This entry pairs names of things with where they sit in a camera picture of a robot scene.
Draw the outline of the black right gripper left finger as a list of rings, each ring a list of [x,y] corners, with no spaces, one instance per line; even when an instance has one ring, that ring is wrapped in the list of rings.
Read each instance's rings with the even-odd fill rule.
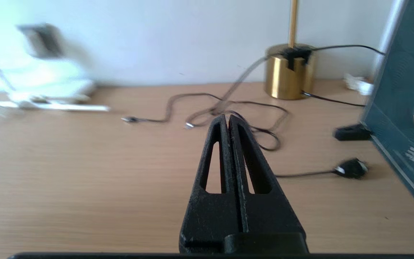
[[[182,254],[222,254],[225,238],[243,231],[240,204],[243,159],[233,146],[232,123],[220,115],[209,126],[179,234]],[[220,193],[207,191],[214,145],[220,153]]]

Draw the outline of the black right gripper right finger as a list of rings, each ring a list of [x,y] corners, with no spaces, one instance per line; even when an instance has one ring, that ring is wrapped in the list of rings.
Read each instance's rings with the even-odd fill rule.
[[[229,254],[308,254],[306,233],[245,120],[228,124],[234,159],[239,233]]]

